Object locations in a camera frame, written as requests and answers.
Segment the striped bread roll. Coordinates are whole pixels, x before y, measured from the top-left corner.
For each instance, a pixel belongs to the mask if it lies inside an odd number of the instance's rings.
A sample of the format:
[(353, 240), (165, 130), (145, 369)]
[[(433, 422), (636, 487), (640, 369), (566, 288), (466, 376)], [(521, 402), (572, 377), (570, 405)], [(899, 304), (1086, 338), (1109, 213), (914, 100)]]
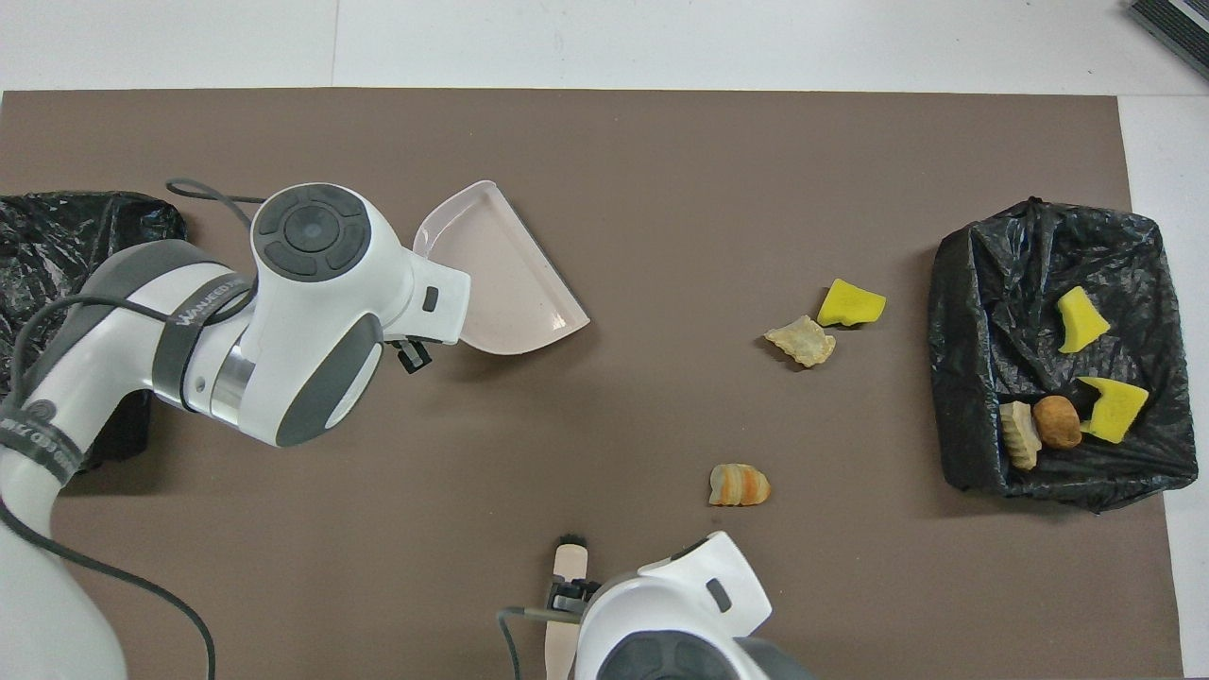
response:
[(1030, 404), (1022, 400), (1001, 403), (997, 405), (1000, 413), (1000, 427), (1006, 455), (1010, 463), (1016, 469), (1035, 469), (1039, 461), (1039, 453), (1042, 446), (1040, 436), (1032, 422)]

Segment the beige plastic dustpan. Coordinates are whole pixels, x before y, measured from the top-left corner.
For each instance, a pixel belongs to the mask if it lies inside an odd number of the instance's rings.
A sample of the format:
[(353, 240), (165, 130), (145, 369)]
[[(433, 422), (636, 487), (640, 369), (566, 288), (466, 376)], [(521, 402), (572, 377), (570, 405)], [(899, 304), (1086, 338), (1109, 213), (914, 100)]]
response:
[(496, 181), (472, 181), (420, 223), (412, 250), (467, 273), (458, 339), (491, 355), (523, 355), (569, 338), (588, 311)]

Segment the dark ribbed panel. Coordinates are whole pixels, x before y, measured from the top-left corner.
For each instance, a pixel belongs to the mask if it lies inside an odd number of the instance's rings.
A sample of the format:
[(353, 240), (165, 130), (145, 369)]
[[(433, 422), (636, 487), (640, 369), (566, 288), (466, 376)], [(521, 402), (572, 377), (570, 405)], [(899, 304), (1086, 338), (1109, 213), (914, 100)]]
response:
[(1132, 21), (1209, 81), (1209, 0), (1127, 0), (1124, 8)]

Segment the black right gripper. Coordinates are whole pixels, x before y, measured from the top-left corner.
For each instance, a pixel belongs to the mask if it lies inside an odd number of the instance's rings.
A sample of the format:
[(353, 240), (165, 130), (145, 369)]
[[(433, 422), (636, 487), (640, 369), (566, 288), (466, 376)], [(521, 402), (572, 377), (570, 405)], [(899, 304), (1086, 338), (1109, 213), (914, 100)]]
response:
[(553, 622), (580, 624), (588, 607), (601, 589), (600, 582), (592, 580), (553, 580), (548, 590), (548, 607), (553, 611)]

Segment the pale bread piece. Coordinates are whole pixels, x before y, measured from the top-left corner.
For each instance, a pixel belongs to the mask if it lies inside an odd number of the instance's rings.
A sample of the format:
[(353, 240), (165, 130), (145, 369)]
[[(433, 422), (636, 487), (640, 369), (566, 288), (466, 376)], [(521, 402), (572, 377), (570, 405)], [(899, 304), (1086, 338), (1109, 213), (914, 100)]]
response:
[(789, 324), (769, 329), (763, 338), (802, 367), (823, 365), (837, 345), (835, 338), (810, 315), (800, 315)]

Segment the bin with black bag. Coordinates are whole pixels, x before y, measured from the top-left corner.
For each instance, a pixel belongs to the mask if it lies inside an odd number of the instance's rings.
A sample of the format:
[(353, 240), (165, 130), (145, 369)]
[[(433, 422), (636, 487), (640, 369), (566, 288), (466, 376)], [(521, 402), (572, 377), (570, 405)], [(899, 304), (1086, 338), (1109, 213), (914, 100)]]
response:
[(134, 191), (0, 196), (0, 400), (18, 332), (56, 298), (81, 292), (116, 250), (189, 236), (177, 207)]
[[(1062, 355), (1055, 302), (1074, 287), (1111, 328)], [(926, 341), (941, 466), (956, 489), (1101, 513), (1201, 474), (1182, 315), (1152, 219), (1032, 197), (958, 229), (935, 255)], [(1088, 417), (1098, 391), (1078, 376), (1149, 390), (1124, 440), (1086, 436), (1041, 451), (1035, 469), (1012, 467), (997, 405), (1062, 394)]]

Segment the striped croissant piece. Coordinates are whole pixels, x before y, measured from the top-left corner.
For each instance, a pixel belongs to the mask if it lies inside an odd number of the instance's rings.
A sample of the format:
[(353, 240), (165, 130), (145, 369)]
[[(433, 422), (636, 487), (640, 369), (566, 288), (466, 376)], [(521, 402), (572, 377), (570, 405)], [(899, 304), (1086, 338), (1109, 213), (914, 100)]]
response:
[(708, 506), (746, 507), (764, 503), (773, 495), (773, 483), (748, 463), (725, 462), (708, 472)]

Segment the yellow sponge piece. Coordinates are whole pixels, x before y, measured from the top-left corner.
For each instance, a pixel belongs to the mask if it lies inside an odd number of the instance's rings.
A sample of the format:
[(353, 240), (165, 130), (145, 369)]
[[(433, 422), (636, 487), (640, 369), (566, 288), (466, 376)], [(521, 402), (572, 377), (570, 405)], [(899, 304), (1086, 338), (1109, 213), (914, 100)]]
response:
[(825, 327), (863, 325), (880, 319), (886, 306), (887, 296), (864, 290), (846, 280), (834, 280), (815, 321)]
[(1083, 287), (1074, 287), (1059, 296), (1055, 307), (1064, 329), (1064, 339), (1058, 347), (1062, 355), (1074, 355), (1087, 348), (1111, 328)]
[(1081, 422), (1084, 434), (1121, 444), (1149, 400), (1149, 390), (1104, 376), (1078, 376), (1080, 384), (1097, 388), (1091, 417)]

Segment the brown table mat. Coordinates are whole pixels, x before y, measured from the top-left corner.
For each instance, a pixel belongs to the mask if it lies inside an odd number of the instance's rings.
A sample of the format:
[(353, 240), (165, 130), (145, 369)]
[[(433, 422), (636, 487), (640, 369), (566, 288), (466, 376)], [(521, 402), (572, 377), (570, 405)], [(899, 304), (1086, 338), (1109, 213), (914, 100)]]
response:
[[(289, 450), (156, 405), (147, 451), (79, 476), (54, 538), (163, 584), (222, 680), (509, 680), (494, 615), (539, 605), (563, 534), (607, 580), (725, 530), (760, 627), (820, 678), (1182, 675), (1165, 505), (1091, 514), (945, 483), (926, 344), (945, 235), (1023, 198), (1130, 209), (1095, 96), (241, 90), (8, 92), (0, 194), (189, 177), (339, 181), (405, 244), (491, 179), (586, 307), (514, 357), (384, 356)], [(763, 338), (834, 280), (887, 298), (823, 365)], [(708, 506), (740, 462), (764, 503)]]

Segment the beige brush black bristles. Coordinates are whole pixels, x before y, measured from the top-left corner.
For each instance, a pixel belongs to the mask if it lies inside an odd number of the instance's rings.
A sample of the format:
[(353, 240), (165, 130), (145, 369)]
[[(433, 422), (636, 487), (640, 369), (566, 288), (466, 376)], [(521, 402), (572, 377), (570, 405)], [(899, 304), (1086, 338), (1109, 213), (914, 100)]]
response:
[[(553, 580), (588, 580), (588, 538), (566, 534), (553, 559)], [(548, 622), (544, 636), (545, 680), (569, 680), (577, 655), (579, 624)]]

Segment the brown bread nugget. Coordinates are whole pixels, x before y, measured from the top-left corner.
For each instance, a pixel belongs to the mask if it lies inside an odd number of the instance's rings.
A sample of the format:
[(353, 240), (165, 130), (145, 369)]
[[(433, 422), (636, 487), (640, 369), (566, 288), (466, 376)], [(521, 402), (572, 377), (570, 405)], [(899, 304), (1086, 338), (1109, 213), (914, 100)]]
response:
[(1082, 422), (1066, 396), (1049, 394), (1031, 407), (1032, 426), (1045, 448), (1071, 451), (1083, 439)]

